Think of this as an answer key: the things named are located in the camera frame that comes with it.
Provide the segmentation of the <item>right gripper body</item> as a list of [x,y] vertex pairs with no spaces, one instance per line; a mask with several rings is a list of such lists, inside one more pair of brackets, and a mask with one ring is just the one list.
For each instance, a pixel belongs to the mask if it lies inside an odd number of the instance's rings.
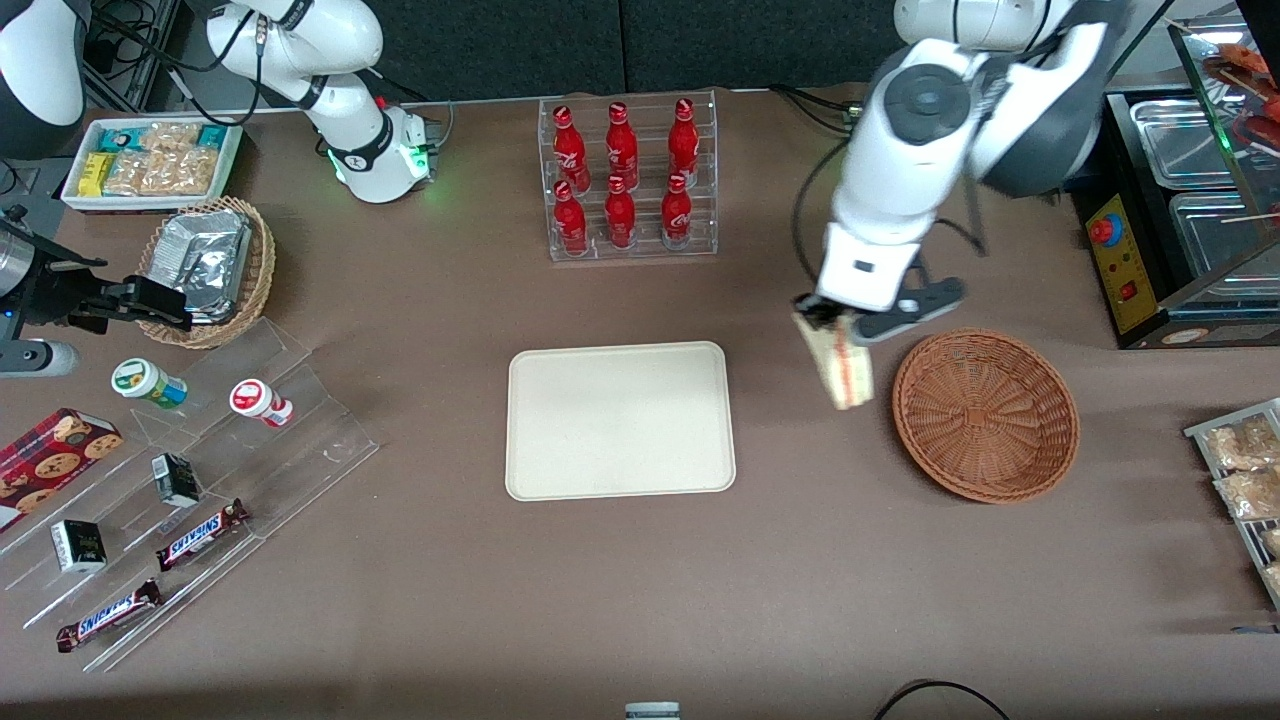
[[20,333],[27,324],[47,320],[44,275],[46,238],[26,220],[27,208],[12,205],[3,211],[1,232],[1,332]]

